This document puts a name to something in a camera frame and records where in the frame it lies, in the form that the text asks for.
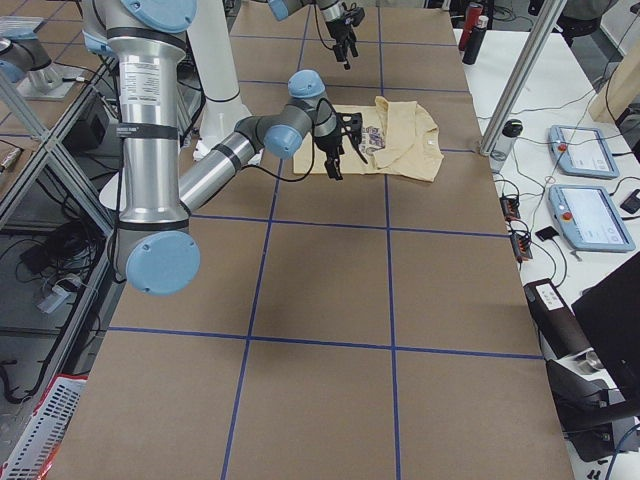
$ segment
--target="white table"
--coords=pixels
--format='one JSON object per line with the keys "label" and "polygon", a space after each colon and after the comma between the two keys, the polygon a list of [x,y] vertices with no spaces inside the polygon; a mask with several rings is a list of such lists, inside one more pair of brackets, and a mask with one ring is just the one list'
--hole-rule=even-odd
{"label": "white table", "polygon": [[[459,35],[460,31],[456,31],[457,38]],[[465,74],[482,130],[488,124],[487,117],[490,117],[495,109],[527,35],[524,32],[489,31],[476,63],[465,65]],[[581,100],[561,109],[517,113],[524,109],[560,107],[581,97],[583,97]],[[605,137],[615,136],[607,140],[613,153],[629,152],[630,147],[622,136],[616,136],[619,131],[615,125],[591,120],[587,107],[594,97],[595,92],[592,90],[589,80],[562,37],[558,34],[551,35],[514,106],[514,114],[510,116],[510,118],[518,118],[523,122],[524,131],[522,138],[515,144],[515,157],[512,154],[507,159],[501,174],[505,179],[515,183],[521,194],[539,194],[542,189],[518,173],[515,159],[517,159],[522,173],[542,184],[545,184],[545,179],[553,173],[555,183],[558,184],[601,185],[612,192],[621,178],[626,176],[640,177],[640,165],[633,155],[616,157],[620,177],[614,180],[572,177],[562,174],[559,169],[554,172],[555,161],[551,157],[548,146],[525,140],[526,138],[547,142],[549,126],[554,124],[598,127],[603,131]],[[500,194],[503,190],[503,182],[498,182],[496,187]],[[625,180],[613,197],[614,203],[619,205],[635,188],[640,188],[639,181]],[[504,191],[505,193],[514,193],[515,189],[510,185],[504,185]],[[520,213],[532,232],[553,224],[546,194],[538,207],[539,202],[539,196],[521,197]],[[535,223],[533,222],[534,211],[536,212]],[[636,245],[640,246],[640,220],[625,222],[625,225]],[[583,290],[598,283],[637,252],[637,249],[629,253],[578,252],[577,256],[574,256],[571,253],[573,249],[563,238],[557,238],[556,241],[567,259],[568,275],[559,291],[568,304],[572,304],[581,296]],[[558,265],[558,273],[555,276],[555,283],[557,283],[562,278],[564,270],[560,252],[549,241],[544,242],[542,246],[555,258]],[[553,272],[552,261],[535,246],[532,249],[534,259],[524,262],[522,265],[521,280],[523,284],[548,278]],[[569,359],[563,360],[562,363],[568,367],[574,366]],[[586,378],[589,380],[605,378],[611,382],[611,379],[607,377],[606,374],[597,374]],[[602,470],[600,479],[604,479],[607,465],[600,466],[596,462],[582,462],[569,442],[567,442],[567,446],[576,479],[586,478],[592,469]],[[611,480],[637,480],[639,477],[640,453],[619,455]]]}

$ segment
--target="yellow cloth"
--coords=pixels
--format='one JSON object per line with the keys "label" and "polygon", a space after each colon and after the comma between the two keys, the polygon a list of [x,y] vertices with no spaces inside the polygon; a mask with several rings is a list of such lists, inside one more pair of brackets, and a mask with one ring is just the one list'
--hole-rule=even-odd
{"label": "yellow cloth", "polygon": [[[433,182],[442,163],[438,147],[438,126],[417,102],[389,102],[376,97],[375,107],[336,105],[341,113],[362,113],[360,151],[369,164],[358,157],[348,139],[341,157],[343,174],[387,173]],[[324,154],[316,149],[312,173],[325,173]],[[311,136],[307,135],[293,160],[293,171],[302,175],[311,165]]]}

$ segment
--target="brown tabletop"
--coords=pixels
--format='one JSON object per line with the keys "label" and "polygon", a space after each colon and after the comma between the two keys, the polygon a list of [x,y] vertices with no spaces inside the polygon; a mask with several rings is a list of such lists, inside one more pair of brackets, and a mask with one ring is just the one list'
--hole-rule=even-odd
{"label": "brown tabletop", "polygon": [[242,172],[191,222],[196,280],[126,289],[50,480],[572,478],[448,16],[366,15],[344,71],[311,9],[244,3],[243,99],[313,67],[336,104],[418,100],[435,183]]}

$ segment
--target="computer monitor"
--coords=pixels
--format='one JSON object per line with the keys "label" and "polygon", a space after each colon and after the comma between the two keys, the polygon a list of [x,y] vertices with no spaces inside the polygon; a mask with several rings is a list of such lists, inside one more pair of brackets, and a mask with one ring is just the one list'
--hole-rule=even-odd
{"label": "computer monitor", "polygon": [[[580,457],[592,461],[613,453],[640,417],[640,253],[572,305],[587,340],[619,391],[589,382],[560,364],[547,363],[556,408]],[[636,450],[637,437],[624,450]]]}

